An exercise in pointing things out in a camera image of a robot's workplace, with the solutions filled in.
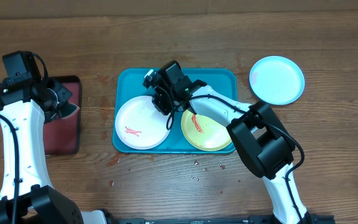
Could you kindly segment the green and orange sponge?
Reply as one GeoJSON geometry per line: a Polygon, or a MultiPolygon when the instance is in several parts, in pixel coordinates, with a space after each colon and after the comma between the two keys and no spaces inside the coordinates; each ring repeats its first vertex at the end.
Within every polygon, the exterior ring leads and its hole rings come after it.
{"type": "Polygon", "coordinates": [[[68,119],[75,115],[79,110],[79,107],[73,103],[67,103],[64,107],[59,111],[59,116],[61,119],[68,119]]]}

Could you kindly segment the white plate with red streaks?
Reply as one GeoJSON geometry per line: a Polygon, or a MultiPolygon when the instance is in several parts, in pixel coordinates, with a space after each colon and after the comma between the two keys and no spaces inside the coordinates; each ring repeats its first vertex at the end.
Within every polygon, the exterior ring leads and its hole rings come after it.
{"type": "Polygon", "coordinates": [[[168,137],[167,119],[155,108],[151,96],[137,96],[119,108],[114,130],[126,146],[147,150],[160,145],[168,137]]]}

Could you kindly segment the light blue plate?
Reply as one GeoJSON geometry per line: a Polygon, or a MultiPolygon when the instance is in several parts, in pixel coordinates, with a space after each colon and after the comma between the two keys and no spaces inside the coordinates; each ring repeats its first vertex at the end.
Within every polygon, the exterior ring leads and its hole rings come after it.
{"type": "Polygon", "coordinates": [[[249,73],[253,93],[271,105],[288,105],[295,102],[305,89],[301,68],[282,56],[268,56],[258,60],[249,73]]]}

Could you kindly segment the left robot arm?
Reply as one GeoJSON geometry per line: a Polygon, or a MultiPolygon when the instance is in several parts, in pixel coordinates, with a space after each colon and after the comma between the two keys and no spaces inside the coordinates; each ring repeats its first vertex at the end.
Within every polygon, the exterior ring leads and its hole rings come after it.
{"type": "Polygon", "coordinates": [[[39,58],[21,50],[2,58],[7,78],[0,84],[0,223],[83,223],[78,206],[53,188],[44,151],[44,124],[69,116],[78,107],[68,101],[70,90],[39,72],[39,58]]]}

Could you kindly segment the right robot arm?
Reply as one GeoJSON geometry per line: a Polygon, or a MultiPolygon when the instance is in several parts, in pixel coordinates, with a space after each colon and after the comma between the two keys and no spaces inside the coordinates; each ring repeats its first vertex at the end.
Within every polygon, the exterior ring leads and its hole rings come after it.
{"type": "Polygon", "coordinates": [[[263,101],[253,105],[232,100],[202,80],[191,81],[173,60],[159,70],[150,70],[143,85],[153,88],[152,103],[168,117],[189,109],[224,126],[248,170],[263,179],[273,204],[273,215],[280,223],[307,223],[308,211],[301,202],[293,172],[302,162],[293,162],[293,151],[300,144],[289,135],[273,109],[263,101]]]}

